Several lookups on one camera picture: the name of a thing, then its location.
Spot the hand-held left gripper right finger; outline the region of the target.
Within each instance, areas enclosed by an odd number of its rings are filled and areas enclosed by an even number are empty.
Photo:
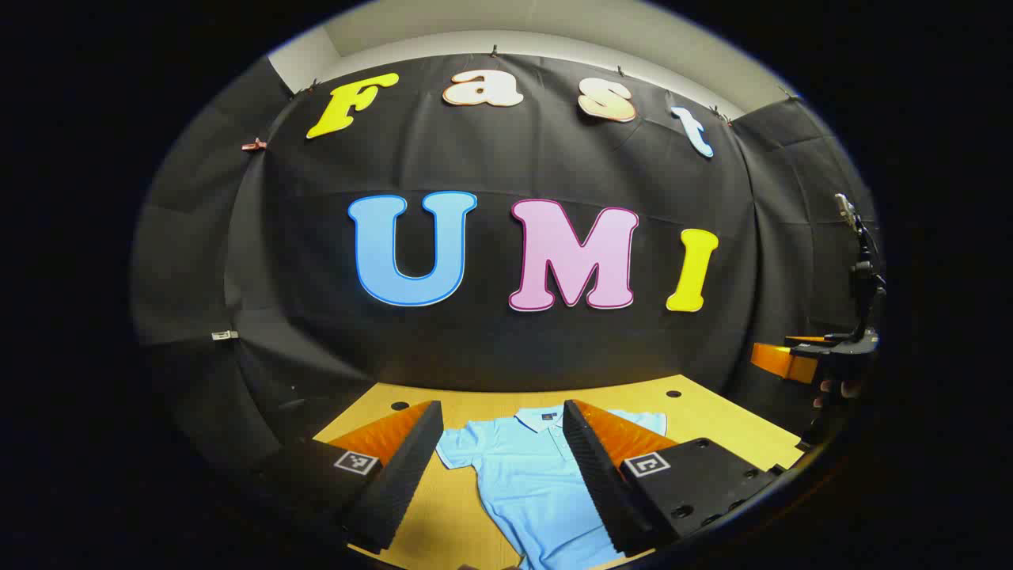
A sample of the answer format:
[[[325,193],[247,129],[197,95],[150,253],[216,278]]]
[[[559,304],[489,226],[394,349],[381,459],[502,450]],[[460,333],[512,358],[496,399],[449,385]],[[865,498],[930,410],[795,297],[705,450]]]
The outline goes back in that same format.
[[[585,401],[565,401],[562,419],[594,508],[627,557],[711,526],[784,472],[709,438],[677,443]]]

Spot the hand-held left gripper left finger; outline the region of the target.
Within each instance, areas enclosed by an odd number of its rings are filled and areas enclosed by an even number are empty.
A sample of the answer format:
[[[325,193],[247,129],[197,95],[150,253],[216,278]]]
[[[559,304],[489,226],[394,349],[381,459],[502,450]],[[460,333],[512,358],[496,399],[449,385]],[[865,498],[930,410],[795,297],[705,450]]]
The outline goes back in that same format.
[[[332,440],[279,447],[254,466],[258,491],[297,526],[373,554],[389,549],[442,433],[423,401]]]

